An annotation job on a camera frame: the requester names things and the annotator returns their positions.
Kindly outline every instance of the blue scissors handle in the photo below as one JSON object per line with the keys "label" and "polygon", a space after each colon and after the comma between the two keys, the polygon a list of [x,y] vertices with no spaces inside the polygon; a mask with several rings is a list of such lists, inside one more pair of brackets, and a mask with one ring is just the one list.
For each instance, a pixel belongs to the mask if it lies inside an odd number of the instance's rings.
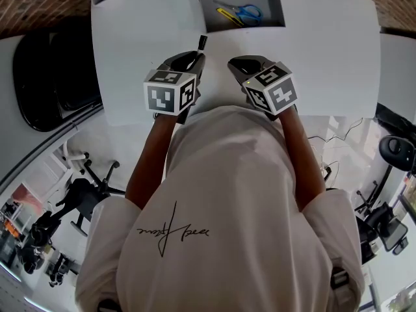
{"label": "blue scissors handle", "polygon": [[248,16],[259,20],[261,20],[261,18],[263,17],[263,13],[255,5],[245,5],[239,7],[239,9],[240,10],[235,13],[238,16]]}

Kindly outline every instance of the black cable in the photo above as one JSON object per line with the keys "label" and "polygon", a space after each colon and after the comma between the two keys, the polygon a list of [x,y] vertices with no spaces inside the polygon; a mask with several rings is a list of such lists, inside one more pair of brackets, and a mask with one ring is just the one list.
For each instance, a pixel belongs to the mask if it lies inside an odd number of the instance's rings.
{"label": "black cable", "polygon": [[351,132],[351,129],[353,129],[353,128],[356,128],[356,127],[360,126],[360,125],[363,123],[363,119],[364,119],[364,118],[361,118],[361,121],[359,122],[359,124],[358,124],[358,125],[355,125],[355,126],[350,127],[350,129],[346,132],[346,135],[344,136],[344,138],[340,138],[339,136],[334,135],[333,137],[331,137],[331,138],[329,138],[329,139],[327,139],[327,140],[325,140],[324,138],[321,138],[321,137],[319,137],[319,136],[311,136],[311,137],[310,137],[310,138],[308,138],[308,139],[311,139],[311,138],[320,138],[322,141],[325,141],[325,143],[328,143],[330,140],[332,140],[332,139],[334,139],[334,138],[338,138],[338,139],[339,139],[339,140],[341,140],[341,141],[345,141],[345,139],[346,139],[346,137],[348,136],[349,132]]}

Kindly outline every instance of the white floor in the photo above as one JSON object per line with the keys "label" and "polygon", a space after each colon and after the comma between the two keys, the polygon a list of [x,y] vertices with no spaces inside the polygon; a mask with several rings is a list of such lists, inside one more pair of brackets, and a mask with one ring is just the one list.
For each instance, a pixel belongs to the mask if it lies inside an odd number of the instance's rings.
{"label": "white floor", "polygon": [[[334,134],[344,138],[350,126],[361,121],[329,116],[303,116],[301,119],[309,137],[325,139]],[[74,152],[89,152],[92,169],[99,177],[107,174],[113,160],[119,161],[121,165],[114,171],[110,185],[125,189],[149,131],[150,127],[143,125],[112,127],[102,116],[78,132],[68,142],[68,148]],[[335,162],[331,165],[332,174],[327,187],[345,189],[351,193],[353,204],[360,203],[357,189],[367,197],[372,182],[380,182],[387,169],[387,163],[378,153],[378,142],[386,134],[374,121],[363,119],[349,132],[345,141],[333,139],[325,143],[317,138],[311,139],[320,164],[326,166]]]}

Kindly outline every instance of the scissors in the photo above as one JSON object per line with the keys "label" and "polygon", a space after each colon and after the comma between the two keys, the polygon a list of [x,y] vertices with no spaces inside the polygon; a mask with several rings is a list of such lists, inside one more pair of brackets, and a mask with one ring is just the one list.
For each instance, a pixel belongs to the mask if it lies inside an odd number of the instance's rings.
{"label": "scissors", "polygon": [[254,5],[234,6],[223,3],[219,0],[214,0],[214,3],[234,11],[235,15],[240,19],[241,23],[249,27],[256,27],[260,25],[263,18],[263,13],[261,10]]}

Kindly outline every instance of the black device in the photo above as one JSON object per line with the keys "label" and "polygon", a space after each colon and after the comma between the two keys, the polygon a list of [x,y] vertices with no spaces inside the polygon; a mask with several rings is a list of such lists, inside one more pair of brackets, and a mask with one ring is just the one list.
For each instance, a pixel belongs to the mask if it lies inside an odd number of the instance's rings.
{"label": "black device", "polygon": [[[248,94],[246,93],[243,83],[248,79],[251,79],[254,75],[257,75],[263,70],[275,65],[275,62],[268,60],[261,55],[244,55],[241,57],[231,59],[227,66],[231,73],[234,75],[237,82],[241,85],[241,91],[246,95],[246,103],[252,105]],[[278,119],[278,116],[262,111],[266,114],[272,122]]]}
{"label": "black device", "polygon": [[[157,69],[166,70],[173,72],[183,72],[196,75],[196,89],[195,89],[195,99],[194,104],[201,97],[200,91],[198,90],[199,85],[201,84],[201,76],[203,68],[205,67],[206,56],[203,54],[205,45],[207,43],[208,37],[201,35],[200,41],[198,43],[197,51],[188,51],[180,53],[173,57],[166,59]],[[184,124],[187,120],[189,110],[191,106],[186,108],[177,119],[177,123]]]}
{"label": "black device", "polygon": [[97,186],[93,186],[87,179],[76,179],[69,187],[65,198],[56,206],[64,207],[55,214],[51,211],[45,212],[31,227],[29,234],[24,238],[21,245],[16,246],[17,255],[26,273],[32,274],[44,263],[44,251],[47,245],[52,245],[51,237],[61,223],[61,218],[74,209],[78,209],[79,217],[77,223],[71,222],[72,226],[86,237],[81,229],[83,218],[91,221],[94,207],[112,194],[124,195],[125,192],[109,187],[109,179],[114,168],[119,167],[114,162],[105,179],[100,180],[90,168],[91,160],[85,162],[85,170],[91,175]]}

